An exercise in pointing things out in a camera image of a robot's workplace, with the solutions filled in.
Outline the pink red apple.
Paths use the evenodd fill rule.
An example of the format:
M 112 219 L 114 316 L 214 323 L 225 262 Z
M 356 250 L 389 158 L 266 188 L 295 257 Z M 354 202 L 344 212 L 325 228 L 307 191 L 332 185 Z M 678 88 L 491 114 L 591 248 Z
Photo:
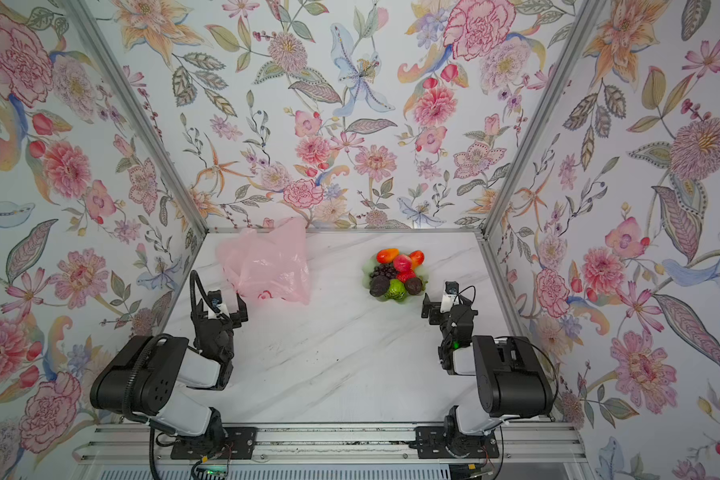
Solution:
M 395 270 L 400 273 L 405 273 L 413 269 L 412 259 L 408 255 L 402 253 L 398 254 L 394 258 L 392 264 Z

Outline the red orange tomato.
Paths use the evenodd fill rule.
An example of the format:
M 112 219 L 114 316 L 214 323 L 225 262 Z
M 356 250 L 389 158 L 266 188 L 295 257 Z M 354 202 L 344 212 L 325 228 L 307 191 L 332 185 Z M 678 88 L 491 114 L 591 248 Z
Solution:
M 411 252 L 409 254 L 409 257 L 411 259 L 411 267 L 413 269 L 418 268 L 420 265 L 422 265 L 424 263 L 424 260 L 425 260 L 425 255 L 420 250 Z

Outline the pink plastic bag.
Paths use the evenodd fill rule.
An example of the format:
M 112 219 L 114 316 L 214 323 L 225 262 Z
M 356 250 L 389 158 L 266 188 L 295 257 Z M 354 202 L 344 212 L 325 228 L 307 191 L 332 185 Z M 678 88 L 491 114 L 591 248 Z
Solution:
M 222 241 L 215 257 L 225 280 L 244 299 L 310 303 L 306 221 L 301 217 L 285 219 L 268 232 L 246 229 Z

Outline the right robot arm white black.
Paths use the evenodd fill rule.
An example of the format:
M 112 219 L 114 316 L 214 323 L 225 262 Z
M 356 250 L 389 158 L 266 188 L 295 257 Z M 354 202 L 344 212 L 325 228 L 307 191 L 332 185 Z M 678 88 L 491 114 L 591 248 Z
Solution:
M 538 349 L 527 338 L 476 335 L 478 311 L 458 294 L 445 294 L 439 301 L 425 296 L 421 316 L 441 333 L 441 368 L 451 376 L 475 380 L 476 395 L 451 407 L 445 417 L 447 439 L 484 436 L 508 420 L 551 413 L 556 394 Z

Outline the purple mangosteen green cap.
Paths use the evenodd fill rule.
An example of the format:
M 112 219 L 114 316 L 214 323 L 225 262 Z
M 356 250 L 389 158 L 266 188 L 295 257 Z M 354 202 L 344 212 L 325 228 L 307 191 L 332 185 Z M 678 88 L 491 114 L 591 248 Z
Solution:
M 420 295 L 425 288 L 425 282 L 420 277 L 412 277 L 404 282 L 404 287 L 408 295 Z

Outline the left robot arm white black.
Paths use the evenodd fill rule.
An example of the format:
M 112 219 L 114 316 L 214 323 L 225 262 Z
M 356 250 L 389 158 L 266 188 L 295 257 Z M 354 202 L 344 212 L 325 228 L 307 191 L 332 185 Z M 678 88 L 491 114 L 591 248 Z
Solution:
M 248 321 L 247 305 L 237 296 L 237 310 L 230 313 L 218 291 L 211 298 L 212 309 L 193 306 L 193 342 L 170 334 L 132 337 L 94 380 L 92 406 L 169 435 L 221 442 L 218 410 L 179 388 L 222 391 L 231 377 L 234 331 Z

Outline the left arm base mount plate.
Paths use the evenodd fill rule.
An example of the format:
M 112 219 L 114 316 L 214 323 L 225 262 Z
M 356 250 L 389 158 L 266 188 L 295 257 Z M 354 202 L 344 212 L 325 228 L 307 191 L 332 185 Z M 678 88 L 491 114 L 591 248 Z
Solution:
M 250 460 L 256 445 L 256 427 L 224 427 L 198 437 L 179 436 L 172 446 L 172 460 Z

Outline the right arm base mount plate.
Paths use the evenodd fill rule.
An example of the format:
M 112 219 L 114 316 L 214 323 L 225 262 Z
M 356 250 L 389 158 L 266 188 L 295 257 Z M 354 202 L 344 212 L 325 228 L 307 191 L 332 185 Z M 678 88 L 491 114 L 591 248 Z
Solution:
M 500 457 L 495 435 L 465 435 L 445 426 L 419 426 L 414 429 L 411 447 L 419 459 L 498 459 Z

